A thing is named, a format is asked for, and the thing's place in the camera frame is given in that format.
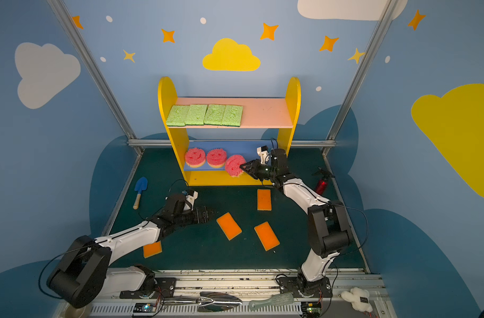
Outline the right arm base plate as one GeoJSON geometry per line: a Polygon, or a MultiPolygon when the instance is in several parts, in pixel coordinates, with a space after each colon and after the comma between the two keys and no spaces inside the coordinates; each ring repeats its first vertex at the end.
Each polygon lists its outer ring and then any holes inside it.
{"type": "Polygon", "coordinates": [[[281,294],[292,293],[295,298],[330,298],[333,295],[330,280],[326,277],[309,282],[303,276],[288,277],[280,274],[275,281],[281,294]]]}

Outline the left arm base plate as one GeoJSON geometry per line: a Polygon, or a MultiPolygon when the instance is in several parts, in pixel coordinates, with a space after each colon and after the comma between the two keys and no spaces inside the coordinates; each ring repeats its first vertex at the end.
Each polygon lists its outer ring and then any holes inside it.
{"type": "Polygon", "coordinates": [[[171,298],[174,295],[177,279],[149,278],[135,291],[121,291],[120,299],[157,299],[159,296],[171,298]]]}

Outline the pink smiley sponge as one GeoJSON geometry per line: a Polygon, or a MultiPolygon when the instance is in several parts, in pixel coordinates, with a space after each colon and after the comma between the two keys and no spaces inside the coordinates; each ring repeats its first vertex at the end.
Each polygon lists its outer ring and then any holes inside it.
{"type": "Polygon", "coordinates": [[[231,177],[239,177],[241,176],[244,172],[240,168],[241,165],[245,164],[246,160],[245,158],[240,155],[240,154],[235,154],[233,156],[230,156],[226,162],[225,162],[225,171],[230,175],[231,177]]]}
{"type": "Polygon", "coordinates": [[[189,148],[184,155],[185,163],[190,168],[199,168],[203,166],[206,161],[206,153],[200,148],[189,148]]]}
{"type": "Polygon", "coordinates": [[[206,160],[211,168],[223,168],[227,161],[227,153],[222,148],[216,148],[207,153],[206,160]]]}

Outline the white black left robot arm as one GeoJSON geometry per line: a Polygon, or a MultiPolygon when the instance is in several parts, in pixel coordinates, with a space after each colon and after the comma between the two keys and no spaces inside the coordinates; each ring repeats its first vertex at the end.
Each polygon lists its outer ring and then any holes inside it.
{"type": "Polygon", "coordinates": [[[213,209],[195,207],[197,197],[195,191],[172,194],[163,208],[134,227],[105,237],[77,238],[60,256],[47,278],[47,287],[76,309],[87,306],[99,295],[135,291],[153,294],[157,283],[152,270],[144,266],[114,268],[112,264],[182,227],[213,220],[213,209]]]}

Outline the green sponge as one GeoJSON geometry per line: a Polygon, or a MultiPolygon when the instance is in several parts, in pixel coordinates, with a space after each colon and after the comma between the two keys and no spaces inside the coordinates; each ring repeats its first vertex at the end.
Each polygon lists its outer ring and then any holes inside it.
{"type": "Polygon", "coordinates": [[[204,118],[207,112],[208,105],[193,104],[188,107],[185,124],[187,126],[204,125],[204,118]]]}
{"type": "Polygon", "coordinates": [[[184,127],[189,108],[188,105],[173,105],[167,116],[166,124],[169,127],[184,127]]]}
{"type": "Polygon", "coordinates": [[[204,117],[205,125],[220,126],[224,116],[226,105],[210,104],[204,117]]]}
{"type": "Polygon", "coordinates": [[[239,127],[241,125],[242,116],[243,106],[226,105],[223,119],[221,120],[221,125],[228,127],[239,127]]]}

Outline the pink smiley sponge front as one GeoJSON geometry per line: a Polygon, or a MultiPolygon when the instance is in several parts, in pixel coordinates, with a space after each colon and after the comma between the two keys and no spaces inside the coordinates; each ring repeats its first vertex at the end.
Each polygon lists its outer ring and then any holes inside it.
{"type": "Polygon", "coordinates": [[[206,160],[211,168],[223,168],[227,161],[227,153],[222,148],[216,148],[207,153],[206,160]]]}

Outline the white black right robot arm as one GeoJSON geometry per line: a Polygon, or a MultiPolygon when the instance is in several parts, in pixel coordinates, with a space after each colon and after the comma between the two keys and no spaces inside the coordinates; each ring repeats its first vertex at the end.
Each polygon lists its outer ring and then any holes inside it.
{"type": "Polygon", "coordinates": [[[259,148],[260,158],[239,168],[255,180],[268,180],[308,216],[308,242],[311,251],[301,265],[298,281],[310,286],[325,277],[325,271],[353,241],[347,209],[323,197],[290,172],[286,151],[259,148]]]}

